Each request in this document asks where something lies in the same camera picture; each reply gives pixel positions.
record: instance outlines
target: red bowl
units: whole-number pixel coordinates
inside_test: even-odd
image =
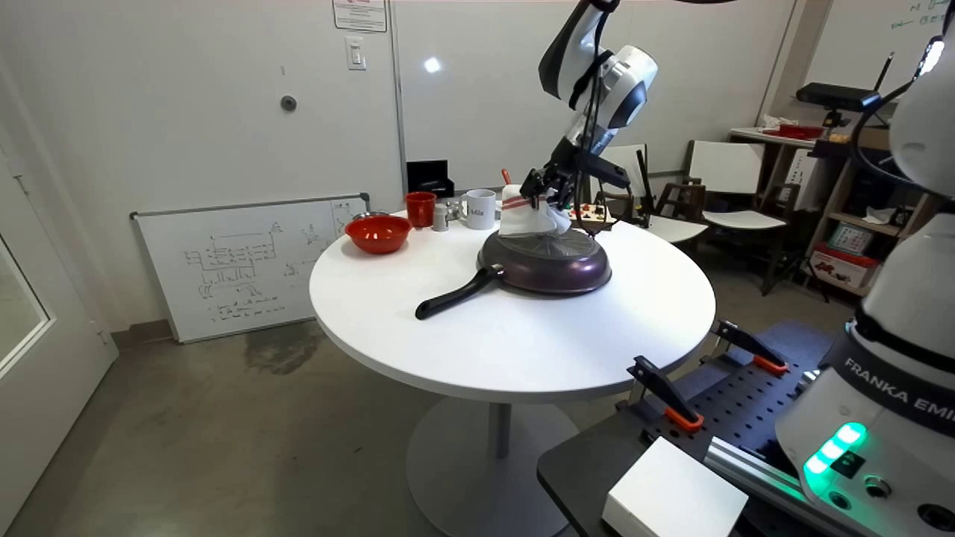
[[[370,215],[360,222],[352,222],[345,232],[352,241],[366,253],[391,253],[406,244],[411,225],[406,218],[391,215]]]

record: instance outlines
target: round white table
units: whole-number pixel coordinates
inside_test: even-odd
[[[421,419],[406,456],[408,490],[438,531],[555,535],[563,516],[535,470],[576,428],[540,402],[627,391],[636,356],[657,368],[688,356],[709,331],[712,286],[669,241],[615,226],[596,235],[611,280],[590,295],[488,289],[417,323],[424,298],[476,273],[485,235],[460,225],[411,231],[408,244],[387,258],[360,253],[342,235],[317,261],[311,301],[345,356],[455,400]]]

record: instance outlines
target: wall sign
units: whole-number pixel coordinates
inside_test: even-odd
[[[385,0],[332,0],[335,28],[352,34],[387,34]]]

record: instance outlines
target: cup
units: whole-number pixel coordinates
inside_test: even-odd
[[[433,192],[408,192],[406,213],[411,226],[429,226],[436,222],[436,195]]]
[[[488,231],[497,222],[496,192],[466,192],[461,195],[461,225],[470,231]]]

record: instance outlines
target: box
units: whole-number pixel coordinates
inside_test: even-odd
[[[881,270],[881,262],[872,258],[855,258],[830,244],[817,244],[809,262],[814,276],[827,276],[852,289],[866,289],[873,273]]]
[[[666,438],[611,486],[602,523],[621,537],[726,537],[749,496]]]

